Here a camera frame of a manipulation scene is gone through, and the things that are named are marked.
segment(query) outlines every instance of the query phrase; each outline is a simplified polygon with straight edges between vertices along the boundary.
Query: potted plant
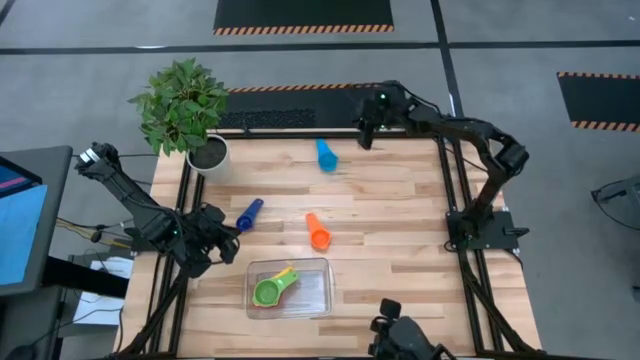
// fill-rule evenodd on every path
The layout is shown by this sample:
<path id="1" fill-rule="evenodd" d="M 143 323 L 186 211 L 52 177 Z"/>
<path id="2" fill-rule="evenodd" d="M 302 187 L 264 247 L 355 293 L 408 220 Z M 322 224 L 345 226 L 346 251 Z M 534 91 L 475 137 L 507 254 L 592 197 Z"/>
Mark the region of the potted plant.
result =
<path id="1" fill-rule="evenodd" d="M 142 115 L 140 130 L 156 154 L 187 152 L 189 165 L 214 182 L 228 179 L 231 168 L 226 141 L 207 129 L 215 128 L 226 109 L 224 84 L 196 59 L 174 61 L 149 77 L 148 89 L 129 100 Z"/>

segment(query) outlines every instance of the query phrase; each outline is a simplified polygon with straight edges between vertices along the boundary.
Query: table leg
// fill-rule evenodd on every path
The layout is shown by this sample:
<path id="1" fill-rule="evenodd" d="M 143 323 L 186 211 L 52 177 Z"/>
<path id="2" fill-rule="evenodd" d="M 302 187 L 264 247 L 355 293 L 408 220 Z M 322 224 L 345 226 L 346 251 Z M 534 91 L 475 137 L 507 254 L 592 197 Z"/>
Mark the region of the table leg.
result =
<path id="1" fill-rule="evenodd" d="M 49 256 L 42 286 L 51 285 L 124 299 L 129 280 Z"/>

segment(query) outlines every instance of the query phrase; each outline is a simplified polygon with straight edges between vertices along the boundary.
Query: light blue cup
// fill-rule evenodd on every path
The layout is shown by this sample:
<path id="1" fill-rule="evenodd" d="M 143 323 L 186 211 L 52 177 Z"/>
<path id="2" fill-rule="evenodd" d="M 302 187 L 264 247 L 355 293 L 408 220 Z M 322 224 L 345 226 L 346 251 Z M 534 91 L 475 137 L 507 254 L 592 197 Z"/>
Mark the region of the light blue cup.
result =
<path id="1" fill-rule="evenodd" d="M 323 171 L 332 172 L 338 167 L 338 157 L 329 149 L 324 139 L 316 139 L 318 149 L 318 165 Z"/>

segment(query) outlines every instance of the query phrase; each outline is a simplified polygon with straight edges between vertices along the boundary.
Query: white flower pot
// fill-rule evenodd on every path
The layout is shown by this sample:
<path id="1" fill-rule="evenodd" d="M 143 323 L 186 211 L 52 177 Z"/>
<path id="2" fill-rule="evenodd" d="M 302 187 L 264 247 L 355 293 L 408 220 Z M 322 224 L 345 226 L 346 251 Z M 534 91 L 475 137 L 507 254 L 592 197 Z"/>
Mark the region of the white flower pot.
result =
<path id="1" fill-rule="evenodd" d="M 219 135 L 209 134 L 209 138 L 217 139 L 226 147 L 227 151 L 222 161 L 209 169 L 201 169 L 193 165 L 193 163 L 191 162 L 191 152 L 188 152 L 187 162 L 189 163 L 189 166 L 191 166 L 194 170 L 204 176 L 207 181 L 217 184 L 226 183 L 231 178 L 231 157 L 229 155 L 229 144 L 227 144 L 227 142 Z"/>

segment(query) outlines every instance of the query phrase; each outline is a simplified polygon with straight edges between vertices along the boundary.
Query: concrete floor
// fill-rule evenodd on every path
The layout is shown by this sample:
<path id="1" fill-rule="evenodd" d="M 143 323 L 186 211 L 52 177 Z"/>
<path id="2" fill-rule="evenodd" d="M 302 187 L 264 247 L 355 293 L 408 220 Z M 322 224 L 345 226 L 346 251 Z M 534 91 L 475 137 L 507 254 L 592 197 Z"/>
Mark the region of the concrete floor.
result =
<path id="1" fill-rule="evenodd" d="M 640 3 L 635 0 L 441 2 L 452 42 L 640 38 Z M 0 48 L 437 39 L 427 0 L 391 0 L 394 33 L 330 37 L 214 38 L 216 3 L 17 0 L 0 25 Z M 0 148 L 68 144 L 77 153 L 91 141 L 105 141 L 121 153 L 147 153 L 135 108 L 125 100 L 140 91 L 153 71 L 192 55 L 230 87 L 393 78 L 442 107 L 449 103 L 438 50 L 0 56 Z M 640 138 L 571 128 L 555 73 L 640 74 L 640 49 L 454 50 L 452 56 L 465 113 L 495 123 L 531 152 L 525 171 L 505 194 L 517 225 L 532 230 L 521 239 L 522 258 L 544 348 L 556 354 L 636 358 L 640 304 L 630 286 L 640 284 L 639 234 L 605 218 L 589 190 L 639 172 Z M 155 161 L 127 159 L 125 168 L 133 178 L 151 181 Z M 60 215 L 84 223 L 129 217 L 101 185 L 73 171 Z M 51 254 L 82 254 L 89 246 L 57 231 Z M 114 335 L 65 340 L 62 358 L 106 354 Z"/>

